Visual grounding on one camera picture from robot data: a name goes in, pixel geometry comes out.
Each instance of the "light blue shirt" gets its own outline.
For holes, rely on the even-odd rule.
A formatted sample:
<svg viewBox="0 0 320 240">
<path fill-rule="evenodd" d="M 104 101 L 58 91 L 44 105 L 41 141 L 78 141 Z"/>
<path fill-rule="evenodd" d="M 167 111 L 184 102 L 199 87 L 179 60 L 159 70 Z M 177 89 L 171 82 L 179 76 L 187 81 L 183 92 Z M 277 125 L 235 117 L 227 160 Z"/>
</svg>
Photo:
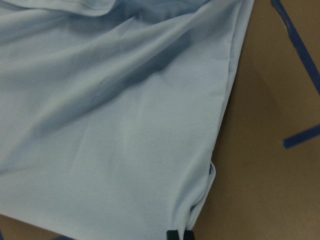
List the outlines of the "light blue shirt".
<svg viewBox="0 0 320 240">
<path fill-rule="evenodd" d="M 0 214 L 78 240 L 191 230 L 254 0 L 0 0 Z"/>
</svg>

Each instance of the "garment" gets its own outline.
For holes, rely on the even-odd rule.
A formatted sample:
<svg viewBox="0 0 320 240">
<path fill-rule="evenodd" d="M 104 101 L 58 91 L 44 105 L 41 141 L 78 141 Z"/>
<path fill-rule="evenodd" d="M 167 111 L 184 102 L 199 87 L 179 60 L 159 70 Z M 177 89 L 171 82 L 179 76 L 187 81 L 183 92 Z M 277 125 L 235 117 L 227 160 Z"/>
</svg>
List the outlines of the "garment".
<svg viewBox="0 0 320 240">
<path fill-rule="evenodd" d="M 0 0 L 0 214 L 77 240 L 194 226 L 253 0 Z"/>
</svg>

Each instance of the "tape strip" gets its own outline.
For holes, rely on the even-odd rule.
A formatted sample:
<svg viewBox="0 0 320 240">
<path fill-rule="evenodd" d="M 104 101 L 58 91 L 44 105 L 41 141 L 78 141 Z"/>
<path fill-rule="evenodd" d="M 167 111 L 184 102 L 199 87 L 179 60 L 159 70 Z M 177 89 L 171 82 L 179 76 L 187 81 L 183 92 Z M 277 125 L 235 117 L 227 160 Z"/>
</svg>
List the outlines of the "tape strip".
<svg viewBox="0 0 320 240">
<path fill-rule="evenodd" d="M 284 6 L 282 5 L 280 0 L 271 0 L 272 6 L 276 9 L 276 11 L 281 16 L 284 24 L 286 25 L 289 38 L 295 47 L 306 71 L 308 72 L 315 89 L 317 90 L 318 94 L 320 95 L 320 74 L 319 71 L 312 60 L 304 42 L 302 41 L 301 37 L 299 36 L 294 24 L 289 18 Z"/>
<path fill-rule="evenodd" d="M 320 95 L 320 74 L 319 71 L 312 60 L 304 42 L 302 41 L 301 37 L 299 36 L 294 24 L 290 20 L 289 15 L 287 14 L 284 6 L 282 5 L 280 0 L 271 0 L 272 6 L 276 9 L 276 11 L 281 16 L 286 29 L 289 34 L 289 38 L 295 47 L 303 65 L 306 69 L 307 73 L 309 74 L 315 89 L 317 90 L 318 94 Z M 298 144 L 301 144 L 307 140 L 310 140 L 316 136 L 320 135 L 320 125 L 310 128 L 306 131 L 298 133 L 292 137 L 289 137 L 283 141 L 283 146 L 286 149 L 292 148 Z"/>
<path fill-rule="evenodd" d="M 320 135 L 320 125 L 317 125 L 313 128 L 310 128 L 306 131 L 303 131 L 301 133 L 298 133 L 297 135 L 294 135 L 292 137 L 289 137 L 283 140 L 283 146 L 286 149 L 289 149 L 307 140 L 315 138 L 318 135 Z"/>
</svg>

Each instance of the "black object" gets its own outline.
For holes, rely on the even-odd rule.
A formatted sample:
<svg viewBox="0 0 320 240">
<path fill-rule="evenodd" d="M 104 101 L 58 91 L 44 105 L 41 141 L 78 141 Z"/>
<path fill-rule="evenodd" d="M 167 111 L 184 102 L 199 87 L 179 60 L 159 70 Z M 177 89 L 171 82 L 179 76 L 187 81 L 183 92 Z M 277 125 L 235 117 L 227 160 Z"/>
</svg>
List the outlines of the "black object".
<svg viewBox="0 0 320 240">
<path fill-rule="evenodd" d="M 53 240 L 74 240 L 73 238 L 67 237 L 67 236 L 59 236 Z"/>
<path fill-rule="evenodd" d="M 1 234 L 1 230 L 0 230 L 0 240 L 4 240 L 4 237 Z"/>
<path fill-rule="evenodd" d="M 167 231 L 166 240 L 180 240 L 178 230 Z M 183 240 L 195 240 L 194 232 L 190 230 L 185 230 L 183 234 Z"/>
</svg>

